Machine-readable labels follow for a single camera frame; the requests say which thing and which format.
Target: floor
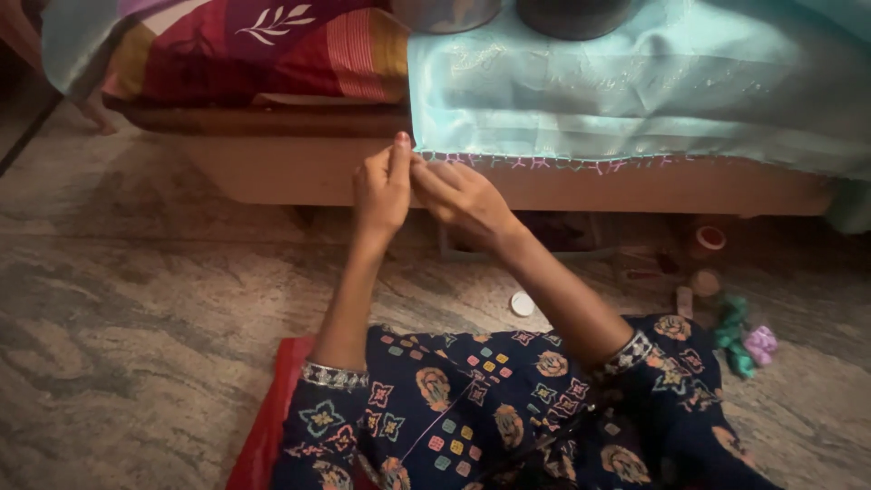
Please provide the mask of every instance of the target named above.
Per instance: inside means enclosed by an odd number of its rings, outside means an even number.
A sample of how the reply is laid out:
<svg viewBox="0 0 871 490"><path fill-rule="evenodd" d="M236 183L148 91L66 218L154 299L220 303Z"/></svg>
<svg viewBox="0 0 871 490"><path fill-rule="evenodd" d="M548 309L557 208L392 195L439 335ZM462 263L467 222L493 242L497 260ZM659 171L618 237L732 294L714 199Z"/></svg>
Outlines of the floor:
<svg viewBox="0 0 871 490"><path fill-rule="evenodd" d="M270 383L279 339L311 333L350 215L310 229L221 196L183 157L116 118L94 136L62 105L0 179L0 488L222 488ZM517 284L446 263L413 213L373 316L407 330L544 330ZM725 379L761 470L791 489L871 487L871 241L815 220L751 220L714 263L780 338L776 362ZM669 291L576 266L625 313Z"/></svg>

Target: embroidered edge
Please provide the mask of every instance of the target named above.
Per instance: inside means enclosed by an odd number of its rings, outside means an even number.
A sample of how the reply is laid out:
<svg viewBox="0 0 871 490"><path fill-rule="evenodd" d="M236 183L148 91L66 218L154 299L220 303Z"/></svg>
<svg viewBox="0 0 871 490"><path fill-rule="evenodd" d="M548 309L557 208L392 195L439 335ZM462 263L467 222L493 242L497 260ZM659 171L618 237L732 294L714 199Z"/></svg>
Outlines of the embroidered edge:
<svg viewBox="0 0 871 490"><path fill-rule="evenodd" d="M603 380L608 377L617 376L630 368L647 359L647 355L653 350L653 343L641 330L635 332L632 340L626 344L610 361L605 363L600 369L593 372L593 376L598 380Z"/></svg>
<svg viewBox="0 0 871 490"><path fill-rule="evenodd" d="M309 361L303 363L300 379L313 385L336 390L353 390L369 386L369 373L365 371L335 369Z"/></svg>

